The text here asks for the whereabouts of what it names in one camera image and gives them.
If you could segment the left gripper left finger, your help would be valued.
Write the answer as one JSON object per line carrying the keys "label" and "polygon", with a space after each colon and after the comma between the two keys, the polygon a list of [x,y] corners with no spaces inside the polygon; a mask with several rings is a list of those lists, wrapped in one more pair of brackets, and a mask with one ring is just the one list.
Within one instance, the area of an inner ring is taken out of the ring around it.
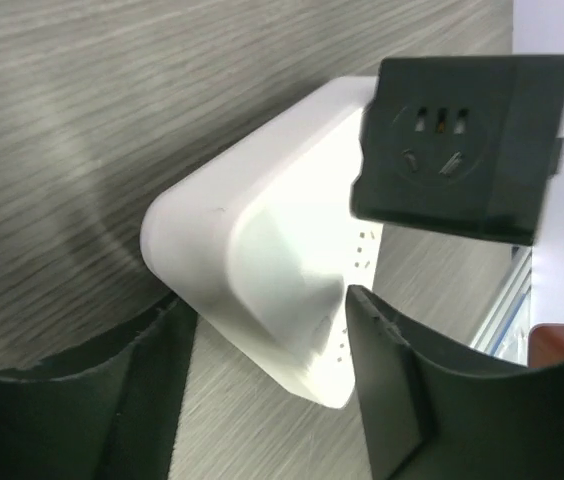
{"label": "left gripper left finger", "polygon": [[26,370],[0,371],[0,479],[165,479],[197,314],[168,298]]}

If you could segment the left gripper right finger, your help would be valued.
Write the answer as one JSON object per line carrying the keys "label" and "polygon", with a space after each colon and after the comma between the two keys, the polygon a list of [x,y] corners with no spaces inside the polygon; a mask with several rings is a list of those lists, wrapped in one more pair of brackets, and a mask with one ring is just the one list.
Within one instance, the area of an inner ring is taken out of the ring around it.
{"label": "left gripper right finger", "polygon": [[374,478],[564,479],[564,362],[484,354],[359,285],[346,318]]}

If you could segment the red-brown cube plug adapter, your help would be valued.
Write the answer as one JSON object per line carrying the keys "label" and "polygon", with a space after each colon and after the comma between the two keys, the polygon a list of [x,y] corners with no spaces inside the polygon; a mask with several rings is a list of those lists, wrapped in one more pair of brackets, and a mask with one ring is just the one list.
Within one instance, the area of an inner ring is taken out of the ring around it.
{"label": "red-brown cube plug adapter", "polygon": [[561,362],[564,362],[564,324],[534,326],[528,338],[528,366],[543,368]]}

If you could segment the white triangular socket base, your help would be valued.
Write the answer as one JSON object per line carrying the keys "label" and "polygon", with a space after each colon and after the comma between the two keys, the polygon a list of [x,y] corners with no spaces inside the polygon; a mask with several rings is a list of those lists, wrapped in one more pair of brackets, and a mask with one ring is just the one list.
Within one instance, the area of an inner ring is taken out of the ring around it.
{"label": "white triangular socket base", "polygon": [[350,211],[375,86],[326,83],[164,190],[140,232],[159,280],[288,392],[333,409],[355,385],[346,290],[372,286],[383,231]]}

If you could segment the black cube plug adapter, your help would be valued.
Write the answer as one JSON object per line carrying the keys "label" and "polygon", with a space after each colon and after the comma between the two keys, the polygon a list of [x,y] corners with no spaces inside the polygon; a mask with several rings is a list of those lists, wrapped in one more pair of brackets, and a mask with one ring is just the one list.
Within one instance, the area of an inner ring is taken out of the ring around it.
{"label": "black cube plug adapter", "polygon": [[564,54],[385,58],[352,213],[530,246],[560,163],[563,113]]}

